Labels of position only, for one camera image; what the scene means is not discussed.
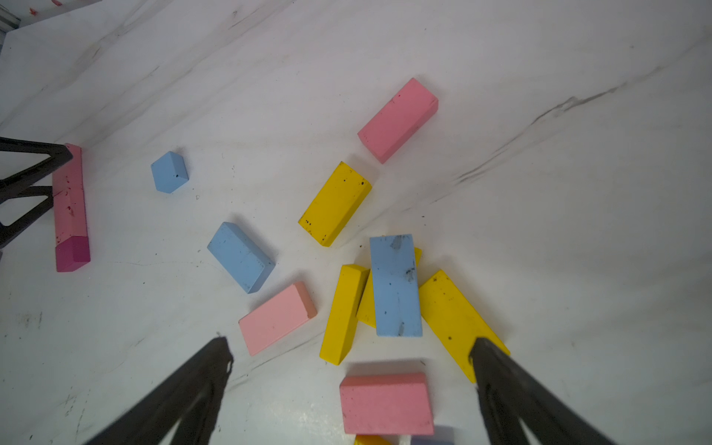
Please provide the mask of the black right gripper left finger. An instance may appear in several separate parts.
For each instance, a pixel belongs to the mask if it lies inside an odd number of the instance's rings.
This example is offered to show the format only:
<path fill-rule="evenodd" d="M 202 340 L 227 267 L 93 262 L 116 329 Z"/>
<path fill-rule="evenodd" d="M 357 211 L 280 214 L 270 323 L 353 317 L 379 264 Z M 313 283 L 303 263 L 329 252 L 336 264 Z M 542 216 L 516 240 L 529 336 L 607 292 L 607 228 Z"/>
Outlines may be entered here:
<path fill-rule="evenodd" d="M 207 444 L 215 430 L 234 362 L 226 337 L 216 337 L 90 444 Z"/>

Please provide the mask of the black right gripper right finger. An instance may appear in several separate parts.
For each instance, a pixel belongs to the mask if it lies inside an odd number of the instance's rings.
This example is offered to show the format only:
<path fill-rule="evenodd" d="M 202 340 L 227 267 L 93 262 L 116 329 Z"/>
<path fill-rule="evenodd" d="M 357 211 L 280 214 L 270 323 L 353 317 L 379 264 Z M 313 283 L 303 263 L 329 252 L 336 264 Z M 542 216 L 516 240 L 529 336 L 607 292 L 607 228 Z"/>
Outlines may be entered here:
<path fill-rule="evenodd" d="M 469 358 L 478 385 L 481 415 L 492 444 L 528 444 L 524 426 L 541 444 L 612 442 L 489 339 L 477 339 Z"/>

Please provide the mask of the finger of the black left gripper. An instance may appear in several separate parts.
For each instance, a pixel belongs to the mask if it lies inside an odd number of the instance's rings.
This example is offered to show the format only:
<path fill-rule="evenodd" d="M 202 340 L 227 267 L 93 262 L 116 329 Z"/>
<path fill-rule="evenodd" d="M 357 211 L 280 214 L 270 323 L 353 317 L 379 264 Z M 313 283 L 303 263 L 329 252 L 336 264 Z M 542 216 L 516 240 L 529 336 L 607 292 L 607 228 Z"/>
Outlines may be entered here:
<path fill-rule="evenodd" d="M 48 155 L 47 159 L 1 180 L 1 203 L 15 200 L 16 198 L 44 197 L 42 202 L 20 216 L 12 224 L 1 224 L 1 247 L 5 248 L 53 208 L 52 186 L 44 185 L 39 187 L 36 183 L 70 162 L 73 159 L 73 155 L 64 145 L 5 137 L 1 138 L 1 151 Z"/>

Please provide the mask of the magenta small cube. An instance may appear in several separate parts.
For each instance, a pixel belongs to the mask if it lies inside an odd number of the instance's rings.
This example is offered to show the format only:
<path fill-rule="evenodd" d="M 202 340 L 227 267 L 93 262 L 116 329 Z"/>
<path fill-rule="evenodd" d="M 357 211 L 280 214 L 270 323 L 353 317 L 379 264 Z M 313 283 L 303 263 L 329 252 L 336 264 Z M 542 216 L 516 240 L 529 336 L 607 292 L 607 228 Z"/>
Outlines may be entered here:
<path fill-rule="evenodd" d="M 88 237 L 69 237 L 55 247 L 58 273 L 70 273 L 91 261 Z"/>

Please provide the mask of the light pink block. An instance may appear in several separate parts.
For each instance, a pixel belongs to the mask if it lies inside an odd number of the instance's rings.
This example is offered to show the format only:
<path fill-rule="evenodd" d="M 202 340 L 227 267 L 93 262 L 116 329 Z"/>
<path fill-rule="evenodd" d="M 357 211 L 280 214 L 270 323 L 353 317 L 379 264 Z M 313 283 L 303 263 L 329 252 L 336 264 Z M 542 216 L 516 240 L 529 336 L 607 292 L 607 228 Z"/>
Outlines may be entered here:
<path fill-rule="evenodd" d="M 238 321 L 250 356 L 315 318 L 317 309 L 306 285 L 295 282 Z"/>

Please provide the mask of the small blue cube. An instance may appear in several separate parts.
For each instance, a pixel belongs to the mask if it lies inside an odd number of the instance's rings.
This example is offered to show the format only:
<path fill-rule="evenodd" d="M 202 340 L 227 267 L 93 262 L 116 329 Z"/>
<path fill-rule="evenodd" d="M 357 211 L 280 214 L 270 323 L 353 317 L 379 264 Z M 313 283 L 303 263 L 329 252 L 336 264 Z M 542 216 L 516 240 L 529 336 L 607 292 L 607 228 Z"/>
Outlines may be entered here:
<path fill-rule="evenodd" d="M 172 151 L 168 151 L 154 161 L 151 172 L 157 191 L 171 194 L 189 181 L 184 158 Z"/>

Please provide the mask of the pink rectangular block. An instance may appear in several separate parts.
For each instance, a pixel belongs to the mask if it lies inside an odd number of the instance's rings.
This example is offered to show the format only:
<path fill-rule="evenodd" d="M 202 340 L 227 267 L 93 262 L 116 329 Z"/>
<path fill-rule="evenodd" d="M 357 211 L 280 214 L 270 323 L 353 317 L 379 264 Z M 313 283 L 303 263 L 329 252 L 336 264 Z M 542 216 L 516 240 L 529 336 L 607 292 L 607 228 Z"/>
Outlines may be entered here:
<path fill-rule="evenodd" d="M 412 78 L 363 126 L 358 137 L 384 164 L 438 109 L 438 98 Z"/>

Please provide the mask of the yellow angled block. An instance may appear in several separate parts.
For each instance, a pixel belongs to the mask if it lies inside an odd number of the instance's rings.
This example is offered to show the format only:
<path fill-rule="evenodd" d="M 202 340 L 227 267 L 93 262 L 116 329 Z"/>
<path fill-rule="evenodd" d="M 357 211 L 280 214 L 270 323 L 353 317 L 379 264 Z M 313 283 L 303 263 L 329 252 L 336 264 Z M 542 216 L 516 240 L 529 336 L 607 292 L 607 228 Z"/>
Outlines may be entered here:
<path fill-rule="evenodd" d="M 470 361 L 477 339 L 485 337 L 505 354 L 511 354 L 443 270 L 419 287 L 419 298 L 422 317 L 471 383 L 477 381 Z"/>

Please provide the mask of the blue block on yellow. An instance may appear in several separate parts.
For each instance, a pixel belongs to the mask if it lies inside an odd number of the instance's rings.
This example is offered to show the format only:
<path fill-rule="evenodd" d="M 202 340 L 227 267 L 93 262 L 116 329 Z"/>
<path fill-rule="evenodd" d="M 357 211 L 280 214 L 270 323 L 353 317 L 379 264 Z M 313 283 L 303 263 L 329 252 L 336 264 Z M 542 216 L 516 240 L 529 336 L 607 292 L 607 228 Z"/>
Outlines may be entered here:
<path fill-rule="evenodd" d="M 376 335 L 422 337 L 413 236 L 370 238 Z"/>

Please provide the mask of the light blue long block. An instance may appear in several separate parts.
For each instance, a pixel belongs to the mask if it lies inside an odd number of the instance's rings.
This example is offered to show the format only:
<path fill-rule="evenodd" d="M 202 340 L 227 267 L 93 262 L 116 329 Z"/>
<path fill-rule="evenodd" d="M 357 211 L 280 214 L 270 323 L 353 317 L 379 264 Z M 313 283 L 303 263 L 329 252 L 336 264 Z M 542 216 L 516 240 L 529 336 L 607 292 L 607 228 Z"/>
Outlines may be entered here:
<path fill-rule="evenodd" d="M 220 225 L 208 250 L 248 294 L 259 291 L 276 267 L 274 261 L 232 222 Z"/>

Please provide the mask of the small yellow cube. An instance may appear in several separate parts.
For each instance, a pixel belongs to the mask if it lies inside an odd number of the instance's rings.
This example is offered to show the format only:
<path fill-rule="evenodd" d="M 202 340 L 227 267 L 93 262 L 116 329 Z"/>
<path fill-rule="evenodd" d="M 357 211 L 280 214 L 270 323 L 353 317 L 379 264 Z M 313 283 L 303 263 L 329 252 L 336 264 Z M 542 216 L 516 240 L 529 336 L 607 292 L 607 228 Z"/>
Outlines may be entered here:
<path fill-rule="evenodd" d="M 354 445 L 392 445 L 392 443 L 377 435 L 357 435 Z"/>

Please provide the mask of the yellow upright block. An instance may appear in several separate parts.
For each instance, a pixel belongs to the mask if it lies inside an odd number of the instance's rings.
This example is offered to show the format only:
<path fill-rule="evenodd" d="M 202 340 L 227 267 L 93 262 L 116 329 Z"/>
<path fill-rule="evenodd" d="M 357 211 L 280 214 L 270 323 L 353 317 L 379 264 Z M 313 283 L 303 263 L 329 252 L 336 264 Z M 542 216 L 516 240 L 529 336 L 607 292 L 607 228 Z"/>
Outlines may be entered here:
<path fill-rule="evenodd" d="M 319 352 L 319 357 L 332 365 L 340 365 L 352 349 L 358 324 L 356 313 L 369 274 L 369 269 L 356 264 L 346 264 L 340 269 Z"/>

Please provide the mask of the yellow rectangular block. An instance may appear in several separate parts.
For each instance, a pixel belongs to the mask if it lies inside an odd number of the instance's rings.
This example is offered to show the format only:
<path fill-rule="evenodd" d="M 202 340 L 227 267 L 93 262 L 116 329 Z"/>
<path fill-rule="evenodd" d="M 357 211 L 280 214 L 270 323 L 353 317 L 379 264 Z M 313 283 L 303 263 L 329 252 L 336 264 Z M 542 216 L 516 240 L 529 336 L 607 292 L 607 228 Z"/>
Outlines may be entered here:
<path fill-rule="evenodd" d="M 299 220 L 321 246 L 330 247 L 372 190 L 372 185 L 341 162 Z"/>

